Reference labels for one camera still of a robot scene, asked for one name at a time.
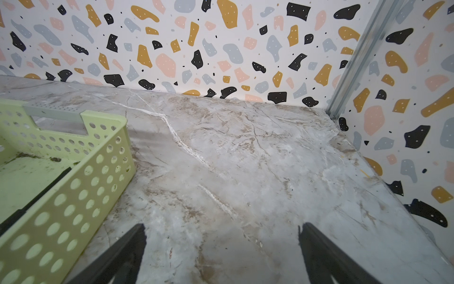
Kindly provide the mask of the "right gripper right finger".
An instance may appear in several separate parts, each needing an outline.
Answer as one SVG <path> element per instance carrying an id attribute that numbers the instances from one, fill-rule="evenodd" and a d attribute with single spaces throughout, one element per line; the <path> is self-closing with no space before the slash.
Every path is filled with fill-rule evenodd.
<path id="1" fill-rule="evenodd" d="M 299 227 L 299 245 L 311 284 L 378 284 L 313 224 Z"/>

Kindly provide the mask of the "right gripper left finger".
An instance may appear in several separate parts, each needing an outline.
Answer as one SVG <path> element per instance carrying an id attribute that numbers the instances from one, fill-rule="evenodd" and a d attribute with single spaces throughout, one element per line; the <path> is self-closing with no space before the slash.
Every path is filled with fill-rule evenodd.
<path id="1" fill-rule="evenodd" d="M 144 224 L 136 224 L 69 282 L 71 284 L 136 283 L 146 239 Z"/>

